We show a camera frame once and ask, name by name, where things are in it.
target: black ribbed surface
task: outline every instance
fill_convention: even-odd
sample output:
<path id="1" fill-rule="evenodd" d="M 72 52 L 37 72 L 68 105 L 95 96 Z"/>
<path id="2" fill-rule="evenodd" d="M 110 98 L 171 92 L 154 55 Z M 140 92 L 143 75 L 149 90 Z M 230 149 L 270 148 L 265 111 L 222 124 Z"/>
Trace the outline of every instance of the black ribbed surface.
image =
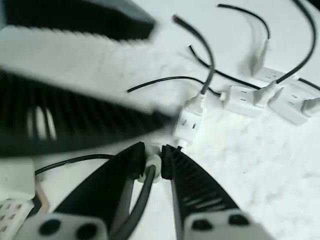
<path id="1" fill-rule="evenodd" d="M 190 214 L 238 208 L 204 169 L 176 148 L 164 146 L 161 158 L 161 175 L 171 180 L 177 239 L 183 239 L 184 221 Z"/>
<path id="2" fill-rule="evenodd" d="M 143 174 L 145 161 L 142 142 L 127 148 L 84 180 L 55 212 L 99 218 L 110 231 L 116 219 L 128 216 L 133 182 Z"/>
<path id="3" fill-rule="evenodd" d="M 149 14 L 128 0 L 0 1 L 9 25 L 86 32 L 116 40 L 145 39 L 155 26 Z"/>
<path id="4" fill-rule="evenodd" d="M 152 132 L 171 121 L 160 112 L 146 114 L 0 71 L 1 157 L 97 147 Z"/>

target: black cable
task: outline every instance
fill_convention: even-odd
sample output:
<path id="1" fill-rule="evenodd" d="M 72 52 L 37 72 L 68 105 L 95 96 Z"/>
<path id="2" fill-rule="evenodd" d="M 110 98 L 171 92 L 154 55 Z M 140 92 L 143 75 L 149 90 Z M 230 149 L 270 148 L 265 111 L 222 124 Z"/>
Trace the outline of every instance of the black cable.
<path id="1" fill-rule="evenodd" d="M 189 31 L 191 34 L 193 34 L 198 40 L 203 44 L 204 48 L 206 49 L 208 55 L 209 55 L 209 60 L 210 60 L 210 68 L 209 68 L 209 74 L 206 78 L 206 81 L 200 91 L 201 94 L 205 94 L 207 90 L 209 89 L 210 83 L 212 81 L 213 75 L 215 74 L 215 61 L 214 61 L 214 56 L 213 53 L 205 40 L 205 38 L 191 25 L 186 23 L 184 20 L 182 20 L 180 17 L 177 15 L 173 16 L 173 21 L 181 26 L 182 28 L 186 29 Z"/>
<path id="2" fill-rule="evenodd" d="M 192 45 L 189 45 L 188 48 L 190 49 L 193 57 L 194 57 L 202 66 L 204 66 L 204 67 L 206 67 L 206 68 L 209 68 L 209 65 L 208 65 L 206 62 L 204 62 L 204 61 L 197 55 L 197 53 L 196 53 L 195 50 L 193 49 Z M 253 84 L 248 83 L 248 82 L 246 82 L 246 81 L 242 81 L 242 80 L 237 79 L 237 78 L 235 78 L 235 77 L 233 77 L 233 76 L 229 76 L 229 75 L 227 75 L 227 74 L 225 74 L 225 73 L 223 73 L 223 72 L 221 72 L 221 71 L 219 71 L 219 70 L 217 70 L 217 69 L 215 70 L 215 72 L 216 72 L 217 74 L 219 74 L 220 76 L 222 76 L 222 77 L 224 77 L 224 78 L 227 78 L 227 79 L 229 79 L 229 80 L 232 80 L 232 81 L 234 81 L 234 82 L 236 82 L 236 83 L 243 84 L 243 85 L 248 86 L 248 87 L 253 88 L 253 89 L 258 89 L 258 90 L 260 89 L 260 87 L 258 87 L 258 86 L 256 86 L 256 85 L 253 85 Z"/>
<path id="3" fill-rule="evenodd" d="M 312 44 L 310 47 L 310 50 L 307 54 L 307 56 L 304 58 L 304 60 L 302 60 L 302 62 L 300 62 L 294 69 L 292 69 L 291 71 L 287 72 L 285 75 L 283 75 L 282 77 L 280 77 L 279 79 L 276 80 L 276 83 L 279 84 L 282 81 L 286 80 L 287 78 L 289 78 L 290 76 L 292 76 L 293 74 L 295 74 L 297 71 L 299 71 L 311 58 L 311 56 L 313 55 L 314 51 L 315 51 L 315 47 L 317 44 L 317 30 L 316 30 L 316 25 L 315 22 L 312 18 L 312 16 L 310 15 L 310 13 L 308 12 L 308 10 L 304 7 L 304 5 L 299 1 L 299 0 L 292 0 L 296 6 L 301 10 L 301 12 L 304 14 L 305 18 L 308 20 L 311 30 L 312 30 Z"/>
<path id="4" fill-rule="evenodd" d="M 110 240 L 127 240 L 129 239 L 132 232 L 138 225 L 144 210 L 146 208 L 152 183 L 156 174 L 156 167 L 154 165 L 149 166 L 145 170 L 145 181 L 139 197 L 135 203 L 135 206 L 130 214 L 130 216 L 121 224 L 121 226 L 109 236 Z"/>
<path id="5" fill-rule="evenodd" d="M 200 81 L 199 79 L 196 79 L 196 78 L 191 77 L 191 76 L 169 76 L 169 77 L 164 77 L 164 78 L 160 78 L 160 79 L 156 79 L 156 80 L 153 80 L 153 81 L 148 81 L 148 82 L 142 83 L 140 85 L 137 85 L 137 86 L 134 86 L 134 87 L 128 89 L 126 92 L 127 93 L 131 93 L 131 92 L 133 92 L 135 90 L 141 89 L 143 87 L 146 87 L 146 86 L 149 86 L 149 85 L 152 85 L 152 84 L 156 84 L 156 83 L 160 83 L 160 82 L 164 82 L 164 81 L 168 81 L 168 80 L 175 80 L 175 79 L 189 79 L 189 80 L 193 80 L 193 81 L 196 81 L 198 83 L 201 83 L 201 84 L 205 84 L 203 81 Z M 221 95 L 220 93 L 215 92 L 214 90 L 212 90 L 211 87 L 209 87 L 208 90 L 214 96 L 220 97 L 220 95 Z"/>
<path id="6" fill-rule="evenodd" d="M 307 85 L 309 85 L 310 87 L 313 87 L 313 88 L 315 88 L 315 89 L 317 89 L 317 90 L 320 91 L 320 87 L 318 87 L 317 85 L 313 84 L 312 82 L 309 82 L 309 81 L 307 81 L 307 80 L 305 80 L 305 79 L 303 79 L 303 78 L 299 78 L 298 81 L 300 81 L 300 82 L 302 82 L 302 83 L 304 83 L 304 84 L 307 84 Z"/>
<path id="7" fill-rule="evenodd" d="M 261 16 L 257 15 L 256 13 L 251 12 L 251 11 L 244 9 L 244 8 L 238 7 L 238 6 L 228 5 L 228 4 L 218 4 L 217 7 L 218 8 L 225 8 L 225 9 L 233 9 L 233 10 L 237 10 L 237 11 L 249 14 L 251 16 L 254 16 L 255 18 L 259 19 L 262 22 L 262 24 L 264 25 L 265 30 L 266 30 L 266 34 L 267 34 L 267 38 L 268 39 L 271 38 L 271 31 L 270 31 L 270 28 L 269 28 L 267 22 Z"/>
<path id="8" fill-rule="evenodd" d="M 91 154 L 91 155 L 85 155 L 85 156 L 78 156 L 78 157 L 71 158 L 68 160 L 56 162 L 56 163 L 50 164 L 48 166 L 44 166 L 44 167 L 36 170 L 35 175 L 42 174 L 48 170 L 55 169 L 57 167 L 61 167 L 66 164 L 72 164 L 72 163 L 77 163 L 77 162 L 91 160 L 91 159 L 110 159 L 112 157 L 113 157 L 113 155 L 110 155 L 110 154 Z"/>

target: white outlet box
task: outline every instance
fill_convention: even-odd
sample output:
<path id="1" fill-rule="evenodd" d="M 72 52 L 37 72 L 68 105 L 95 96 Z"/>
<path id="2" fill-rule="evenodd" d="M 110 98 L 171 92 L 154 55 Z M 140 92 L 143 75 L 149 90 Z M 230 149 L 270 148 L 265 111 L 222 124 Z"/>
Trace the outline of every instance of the white outlet box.
<path id="1" fill-rule="evenodd" d="M 274 80 L 277 80 L 285 75 L 284 72 L 269 68 L 261 67 L 259 70 L 253 72 L 253 77 L 268 83 L 271 83 Z M 289 77 L 286 81 L 295 81 L 297 77 L 295 75 Z"/>
<path id="2" fill-rule="evenodd" d="M 264 110 L 255 106 L 255 91 L 243 86 L 230 86 L 227 92 L 221 93 L 220 100 L 225 109 L 254 118 Z"/>
<path id="3" fill-rule="evenodd" d="M 290 87 L 280 89 L 269 101 L 269 107 L 296 125 L 302 125 L 309 117 L 301 111 L 305 98 L 293 93 Z"/>

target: white power strip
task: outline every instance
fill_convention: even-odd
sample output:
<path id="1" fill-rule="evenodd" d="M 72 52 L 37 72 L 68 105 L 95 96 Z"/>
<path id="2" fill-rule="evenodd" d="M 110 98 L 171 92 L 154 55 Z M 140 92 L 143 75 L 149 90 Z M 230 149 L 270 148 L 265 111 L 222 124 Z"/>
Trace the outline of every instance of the white power strip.
<path id="1" fill-rule="evenodd" d="M 0 202 L 0 240 L 12 240 L 33 207 L 31 201 Z"/>

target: black screw hole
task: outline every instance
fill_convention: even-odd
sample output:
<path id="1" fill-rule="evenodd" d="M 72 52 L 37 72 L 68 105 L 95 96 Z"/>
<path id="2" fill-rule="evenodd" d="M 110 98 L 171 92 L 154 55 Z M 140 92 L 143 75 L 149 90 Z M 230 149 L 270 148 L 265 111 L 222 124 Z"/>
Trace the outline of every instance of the black screw hole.
<path id="1" fill-rule="evenodd" d="M 79 240 L 89 240 L 96 236 L 97 226 L 93 223 L 86 223 L 76 231 L 76 238 Z"/>
<path id="2" fill-rule="evenodd" d="M 39 228 L 39 233 L 41 236 L 50 236 L 55 234 L 61 226 L 60 220 L 51 219 L 43 223 Z"/>
<path id="3" fill-rule="evenodd" d="M 247 226 L 249 225 L 249 221 L 245 216 L 234 214 L 229 217 L 229 225 Z"/>
<path id="4" fill-rule="evenodd" d="M 192 229 L 196 231 L 209 231 L 214 229 L 214 226 L 206 219 L 195 220 L 192 223 Z"/>

